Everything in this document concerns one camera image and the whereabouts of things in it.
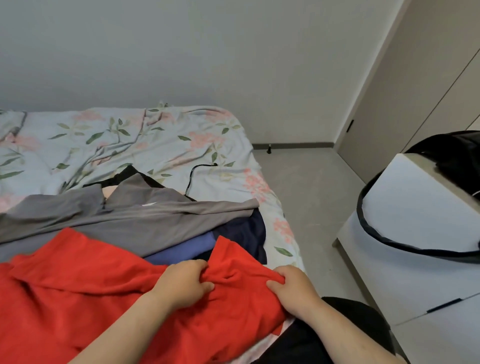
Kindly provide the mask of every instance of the black cord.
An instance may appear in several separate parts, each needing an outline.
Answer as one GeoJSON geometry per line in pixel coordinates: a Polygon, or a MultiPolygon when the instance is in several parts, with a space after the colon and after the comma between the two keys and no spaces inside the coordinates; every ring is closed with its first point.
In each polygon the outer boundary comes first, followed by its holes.
{"type": "Polygon", "coordinates": [[[214,163],[214,164],[197,164],[195,167],[193,167],[192,170],[190,171],[190,179],[188,181],[187,189],[185,190],[185,196],[187,195],[188,190],[190,189],[190,185],[192,184],[193,171],[195,170],[195,168],[200,167],[200,166],[216,167],[216,166],[218,166],[218,164],[216,164],[216,163],[214,163]]]}

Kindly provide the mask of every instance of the floor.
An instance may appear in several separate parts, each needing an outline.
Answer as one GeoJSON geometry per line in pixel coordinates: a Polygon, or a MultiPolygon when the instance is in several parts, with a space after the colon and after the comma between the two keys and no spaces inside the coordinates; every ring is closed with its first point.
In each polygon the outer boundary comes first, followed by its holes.
{"type": "Polygon", "coordinates": [[[321,296],[366,302],[345,260],[332,246],[355,209],[362,180],[330,148],[255,150],[264,177],[290,223],[321,296]]]}

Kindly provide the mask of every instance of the black bag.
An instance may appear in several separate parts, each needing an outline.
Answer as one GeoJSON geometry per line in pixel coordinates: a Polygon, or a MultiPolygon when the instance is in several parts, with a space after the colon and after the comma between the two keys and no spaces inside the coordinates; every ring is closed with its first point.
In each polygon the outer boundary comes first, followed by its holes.
{"type": "MultiPolygon", "coordinates": [[[[418,153],[433,160],[436,162],[442,175],[477,200],[480,200],[480,131],[434,135],[415,144],[407,150],[406,153],[418,153]]],[[[394,242],[382,236],[375,228],[370,226],[363,214],[363,199],[382,172],[377,174],[365,185],[357,201],[357,215],[360,225],[367,234],[382,244],[405,252],[454,260],[462,263],[480,264],[480,250],[455,252],[443,249],[420,249],[415,246],[394,242]]]]}

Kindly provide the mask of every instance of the red shirt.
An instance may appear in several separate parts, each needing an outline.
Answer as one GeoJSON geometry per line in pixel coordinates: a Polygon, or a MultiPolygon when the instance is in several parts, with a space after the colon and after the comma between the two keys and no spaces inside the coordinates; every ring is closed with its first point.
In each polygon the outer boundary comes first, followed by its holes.
{"type": "MultiPolygon", "coordinates": [[[[66,363],[143,293],[167,266],[66,228],[31,255],[0,264],[2,363],[66,363]]],[[[142,363],[236,358],[285,315],[267,280],[284,278],[220,236],[200,281],[215,289],[162,325],[142,363]]]]}

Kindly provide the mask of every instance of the bed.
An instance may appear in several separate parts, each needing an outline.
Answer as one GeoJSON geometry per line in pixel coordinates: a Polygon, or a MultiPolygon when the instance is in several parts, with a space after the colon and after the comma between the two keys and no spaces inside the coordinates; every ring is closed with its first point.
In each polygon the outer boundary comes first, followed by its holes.
{"type": "MultiPolygon", "coordinates": [[[[281,203],[262,176],[244,128],[227,110],[160,104],[152,109],[0,112],[0,212],[27,195],[81,188],[128,165],[183,194],[192,168],[206,164],[192,173],[188,195],[198,201],[256,198],[266,226],[267,266],[292,264],[304,270],[281,203]]],[[[270,335],[233,362],[256,359],[275,338],[270,335]]]]}

